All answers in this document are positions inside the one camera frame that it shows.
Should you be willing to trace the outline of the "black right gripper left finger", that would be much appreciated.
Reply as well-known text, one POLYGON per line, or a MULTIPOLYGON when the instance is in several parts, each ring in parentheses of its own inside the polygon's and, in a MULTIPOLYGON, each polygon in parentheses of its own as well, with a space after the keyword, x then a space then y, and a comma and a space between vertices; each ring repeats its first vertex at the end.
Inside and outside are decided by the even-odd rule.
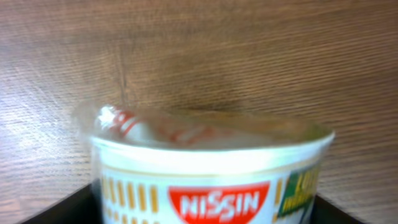
POLYGON ((91 183, 77 190, 50 208, 27 218, 20 224, 101 224, 103 218, 95 193, 99 183, 91 183))

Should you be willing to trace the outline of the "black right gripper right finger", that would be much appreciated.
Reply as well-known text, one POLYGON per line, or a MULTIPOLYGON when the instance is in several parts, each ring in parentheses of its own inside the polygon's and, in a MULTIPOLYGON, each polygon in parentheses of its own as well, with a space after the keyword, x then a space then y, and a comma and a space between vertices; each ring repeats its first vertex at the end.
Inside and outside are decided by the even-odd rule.
POLYGON ((364 224, 320 196, 315 197, 310 224, 364 224))

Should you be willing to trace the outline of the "cup noodles container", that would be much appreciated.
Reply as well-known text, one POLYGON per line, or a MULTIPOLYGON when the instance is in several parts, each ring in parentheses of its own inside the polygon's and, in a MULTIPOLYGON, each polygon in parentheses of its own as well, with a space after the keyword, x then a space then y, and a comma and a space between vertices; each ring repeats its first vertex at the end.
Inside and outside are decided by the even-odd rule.
POLYGON ((335 133, 220 111, 79 106, 103 223, 309 223, 335 133))

